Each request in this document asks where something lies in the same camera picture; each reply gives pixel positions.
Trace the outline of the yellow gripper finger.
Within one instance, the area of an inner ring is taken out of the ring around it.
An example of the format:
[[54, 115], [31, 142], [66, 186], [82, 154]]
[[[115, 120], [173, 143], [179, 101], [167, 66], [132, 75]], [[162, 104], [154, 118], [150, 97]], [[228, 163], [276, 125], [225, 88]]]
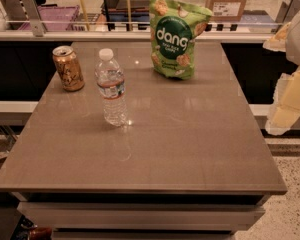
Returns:
[[274, 52], [285, 52], [289, 26], [290, 22], [281, 27], [274, 36], [263, 43], [263, 48]]
[[291, 75], [282, 73], [273, 94], [269, 108], [266, 131], [271, 135], [282, 135], [300, 117], [300, 66]]

